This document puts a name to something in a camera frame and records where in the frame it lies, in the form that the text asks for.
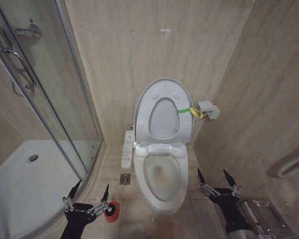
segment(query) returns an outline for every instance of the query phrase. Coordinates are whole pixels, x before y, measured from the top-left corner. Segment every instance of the shower enclosure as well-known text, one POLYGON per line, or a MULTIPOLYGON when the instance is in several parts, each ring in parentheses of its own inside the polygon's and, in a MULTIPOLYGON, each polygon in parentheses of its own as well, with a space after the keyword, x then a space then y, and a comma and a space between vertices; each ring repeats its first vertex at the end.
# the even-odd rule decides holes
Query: shower enclosure
POLYGON ((62 209, 102 143, 61 0, 0 0, 0 238, 62 209))

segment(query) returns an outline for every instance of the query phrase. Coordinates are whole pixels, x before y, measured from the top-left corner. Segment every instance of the red cup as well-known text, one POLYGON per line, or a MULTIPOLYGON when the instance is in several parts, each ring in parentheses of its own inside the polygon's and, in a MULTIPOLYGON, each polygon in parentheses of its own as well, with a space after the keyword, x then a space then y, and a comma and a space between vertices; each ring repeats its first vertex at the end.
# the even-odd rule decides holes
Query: red cup
POLYGON ((105 210, 104 216, 109 223, 113 223, 117 220, 117 218, 119 218, 120 204, 115 201, 111 201, 109 202, 109 207, 111 208, 111 211, 109 212, 108 210, 105 210))

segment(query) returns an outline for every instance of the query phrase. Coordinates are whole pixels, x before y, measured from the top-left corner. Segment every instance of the toilet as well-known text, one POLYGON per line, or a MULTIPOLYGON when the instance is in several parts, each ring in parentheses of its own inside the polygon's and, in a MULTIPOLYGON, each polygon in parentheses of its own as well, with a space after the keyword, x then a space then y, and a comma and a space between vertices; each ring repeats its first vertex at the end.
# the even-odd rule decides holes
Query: toilet
POLYGON ((142 92, 135 110, 133 165, 145 203, 171 215, 185 200, 188 185, 186 143, 193 129, 192 100, 178 81, 162 78, 142 92))

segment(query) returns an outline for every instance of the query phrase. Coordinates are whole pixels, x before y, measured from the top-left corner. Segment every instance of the remote control panel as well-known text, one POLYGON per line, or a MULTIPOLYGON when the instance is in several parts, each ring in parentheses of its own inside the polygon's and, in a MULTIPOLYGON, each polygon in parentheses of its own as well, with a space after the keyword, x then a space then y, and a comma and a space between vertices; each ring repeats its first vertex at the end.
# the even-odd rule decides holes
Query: remote control panel
POLYGON ((132 153, 133 153, 133 138, 134 138, 134 131, 126 130, 124 146, 123 146, 122 162, 121 162, 122 168, 130 168, 131 167, 132 153))

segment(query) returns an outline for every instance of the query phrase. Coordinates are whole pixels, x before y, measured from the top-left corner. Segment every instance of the floor drain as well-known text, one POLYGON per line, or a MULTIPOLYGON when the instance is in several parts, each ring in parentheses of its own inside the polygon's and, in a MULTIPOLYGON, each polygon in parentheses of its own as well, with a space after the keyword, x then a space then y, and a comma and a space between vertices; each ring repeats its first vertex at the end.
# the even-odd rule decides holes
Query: floor drain
POLYGON ((34 154, 32 155, 30 158, 29 158, 29 161, 30 162, 33 162, 33 161, 36 161, 38 159, 38 155, 37 154, 34 154))
POLYGON ((131 182, 131 174, 121 174, 120 185, 129 185, 131 182))

